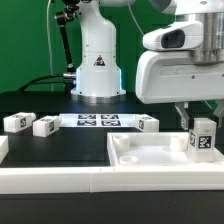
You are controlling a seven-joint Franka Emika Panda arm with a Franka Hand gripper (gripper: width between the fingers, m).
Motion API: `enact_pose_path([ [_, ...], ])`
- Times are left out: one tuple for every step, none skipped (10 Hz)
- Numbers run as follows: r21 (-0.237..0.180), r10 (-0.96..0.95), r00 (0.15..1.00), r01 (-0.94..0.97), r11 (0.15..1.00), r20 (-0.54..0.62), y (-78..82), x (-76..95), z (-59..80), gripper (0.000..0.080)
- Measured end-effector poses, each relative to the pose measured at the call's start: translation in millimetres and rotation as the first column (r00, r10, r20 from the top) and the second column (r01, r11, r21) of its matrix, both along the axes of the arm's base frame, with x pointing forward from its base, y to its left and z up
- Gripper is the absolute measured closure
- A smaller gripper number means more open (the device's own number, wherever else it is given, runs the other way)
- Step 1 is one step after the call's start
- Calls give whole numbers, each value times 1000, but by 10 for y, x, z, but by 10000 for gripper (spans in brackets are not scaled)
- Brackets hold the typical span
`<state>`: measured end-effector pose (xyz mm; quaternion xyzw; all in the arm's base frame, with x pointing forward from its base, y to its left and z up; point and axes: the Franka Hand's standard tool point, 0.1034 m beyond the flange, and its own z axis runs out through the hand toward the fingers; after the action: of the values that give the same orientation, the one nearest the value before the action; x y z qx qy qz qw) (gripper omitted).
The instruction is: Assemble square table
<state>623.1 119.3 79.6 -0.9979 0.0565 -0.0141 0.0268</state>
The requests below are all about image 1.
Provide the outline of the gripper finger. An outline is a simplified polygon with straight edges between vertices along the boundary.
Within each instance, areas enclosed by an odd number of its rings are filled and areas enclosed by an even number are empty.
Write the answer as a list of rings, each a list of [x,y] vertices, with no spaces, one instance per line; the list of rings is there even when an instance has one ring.
[[[187,102],[176,102],[175,108],[181,118],[181,121],[180,121],[181,127],[184,130],[187,130],[189,128],[189,120],[190,120],[189,115],[187,113],[188,103]]]
[[[214,111],[214,115],[218,119],[218,126],[222,126],[222,119],[224,118],[224,99],[217,100],[217,107]]]

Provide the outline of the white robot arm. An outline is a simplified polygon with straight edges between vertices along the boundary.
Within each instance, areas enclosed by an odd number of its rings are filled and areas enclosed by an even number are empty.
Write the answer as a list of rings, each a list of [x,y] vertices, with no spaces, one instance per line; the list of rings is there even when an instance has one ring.
[[[116,66],[116,28],[99,8],[136,0],[81,0],[77,16],[82,30],[82,63],[72,91],[88,102],[110,101],[121,89]],[[196,121],[187,112],[191,101],[216,100],[217,123],[224,117],[224,0],[149,0],[175,22],[146,33],[135,93],[145,104],[173,103],[184,129]]]

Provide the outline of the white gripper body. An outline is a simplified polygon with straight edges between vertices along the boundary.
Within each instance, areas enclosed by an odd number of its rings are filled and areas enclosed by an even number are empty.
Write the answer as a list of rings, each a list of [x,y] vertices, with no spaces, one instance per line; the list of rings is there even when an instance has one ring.
[[[197,64],[191,51],[203,41],[199,21],[174,22],[143,36],[135,92],[145,104],[224,98],[224,62]]]

